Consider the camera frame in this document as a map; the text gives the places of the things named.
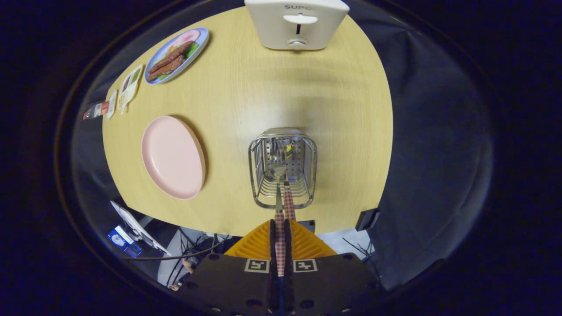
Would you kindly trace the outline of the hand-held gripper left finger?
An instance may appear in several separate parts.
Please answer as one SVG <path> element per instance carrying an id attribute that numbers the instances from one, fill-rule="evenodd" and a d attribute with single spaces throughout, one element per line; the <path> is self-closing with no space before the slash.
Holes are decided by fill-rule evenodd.
<path id="1" fill-rule="evenodd" d="M 269 220 L 227 252 L 210 251 L 175 296 L 189 315 L 271 316 L 279 308 L 275 238 Z"/>

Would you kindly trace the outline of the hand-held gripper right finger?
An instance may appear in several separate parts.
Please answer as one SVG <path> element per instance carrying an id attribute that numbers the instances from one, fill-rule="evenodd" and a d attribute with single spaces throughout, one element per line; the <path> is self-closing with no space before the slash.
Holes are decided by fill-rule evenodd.
<path id="1" fill-rule="evenodd" d="M 292 316 L 373 316 L 385 290 L 354 253 L 336 254 L 293 220 L 285 220 L 285 309 Z"/>

